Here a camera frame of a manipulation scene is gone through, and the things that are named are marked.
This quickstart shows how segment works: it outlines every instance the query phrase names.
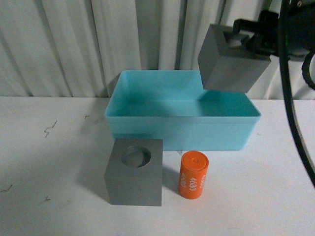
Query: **metal cube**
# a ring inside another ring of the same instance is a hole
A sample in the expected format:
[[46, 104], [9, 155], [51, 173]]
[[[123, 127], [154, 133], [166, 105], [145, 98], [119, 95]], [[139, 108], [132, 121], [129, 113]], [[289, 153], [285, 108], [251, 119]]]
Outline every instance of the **metal cube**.
[[116, 139], [105, 183], [112, 205], [162, 205], [163, 140]]

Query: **orange cylinder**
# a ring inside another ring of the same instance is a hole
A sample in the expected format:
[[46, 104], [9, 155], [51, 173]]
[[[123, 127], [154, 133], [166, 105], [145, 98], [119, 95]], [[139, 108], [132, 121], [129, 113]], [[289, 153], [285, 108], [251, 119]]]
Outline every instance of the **orange cylinder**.
[[200, 197], [206, 181], [209, 160], [201, 152], [188, 151], [182, 156], [179, 192], [187, 199]]

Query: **table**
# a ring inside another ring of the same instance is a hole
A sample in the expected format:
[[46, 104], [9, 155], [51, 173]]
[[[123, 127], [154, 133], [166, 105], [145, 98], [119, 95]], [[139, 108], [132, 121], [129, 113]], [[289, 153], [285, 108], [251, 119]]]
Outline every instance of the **table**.
[[[178, 193], [184, 152], [164, 151], [162, 207], [108, 203], [108, 101], [0, 97], [0, 235], [315, 235], [315, 189], [283, 101], [253, 101], [262, 118], [243, 150], [204, 151], [210, 166], [196, 200]], [[315, 101], [295, 103], [314, 160]]]

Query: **turquoise container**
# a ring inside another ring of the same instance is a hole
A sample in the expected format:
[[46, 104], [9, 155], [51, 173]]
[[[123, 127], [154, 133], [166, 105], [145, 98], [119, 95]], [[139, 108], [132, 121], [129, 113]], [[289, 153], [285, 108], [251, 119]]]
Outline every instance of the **turquoise container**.
[[240, 150], [260, 116], [243, 93], [204, 90], [199, 71], [123, 71], [105, 112], [115, 139], [163, 150]]

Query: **black wire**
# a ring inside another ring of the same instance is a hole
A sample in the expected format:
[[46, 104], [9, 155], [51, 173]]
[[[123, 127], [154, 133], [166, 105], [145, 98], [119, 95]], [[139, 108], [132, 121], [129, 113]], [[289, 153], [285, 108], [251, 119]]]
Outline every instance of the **black wire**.
[[315, 188], [314, 164], [310, 158], [310, 155], [308, 154], [308, 151], [304, 144], [303, 137], [298, 127], [293, 98], [292, 98], [289, 66], [288, 66], [288, 54], [287, 54], [288, 9], [289, 9], [289, 0], [282, 0], [280, 17], [279, 17], [279, 25], [278, 25], [278, 50], [279, 50], [279, 62], [280, 62], [283, 97], [284, 97], [287, 119], [289, 122], [289, 126], [291, 129], [291, 133], [292, 133], [296, 148], [300, 154], [303, 165]]
[[311, 64], [311, 60], [313, 58], [315, 53], [308, 53], [304, 59], [303, 65], [302, 65], [302, 75], [303, 75], [303, 79], [305, 80], [305, 83], [308, 84], [308, 86], [315, 90], [315, 84], [312, 81], [311, 78], [311, 74], [310, 74], [310, 64]]

